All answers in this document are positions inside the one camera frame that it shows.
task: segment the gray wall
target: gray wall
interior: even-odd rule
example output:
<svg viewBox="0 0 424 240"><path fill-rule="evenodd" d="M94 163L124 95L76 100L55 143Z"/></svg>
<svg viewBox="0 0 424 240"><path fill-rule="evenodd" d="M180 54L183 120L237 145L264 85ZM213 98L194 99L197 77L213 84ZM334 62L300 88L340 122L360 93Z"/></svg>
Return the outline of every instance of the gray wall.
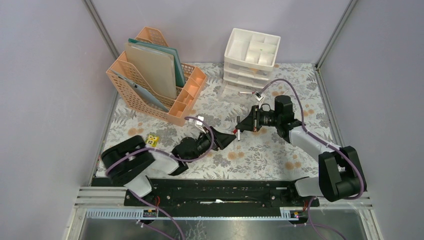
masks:
<svg viewBox="0 0 424 240"><path fill-rule="evenodd" d="M277 63L315 63L349 0L93 0L120 52L159 29L183 62L222 63L233 28L281 36Z"/></svg>
<svg viewBox="0 0 424 240"><path fill-rule="evenodd" d="M0 3L0 239L58 240L112 104L112 55L81 0Z"/></svg>
<svg viewBox="0 0 424 240"><path fill-rule="evenodd" d="M362 0L322 67L386 240L422 239L424 1Z"/></svg>

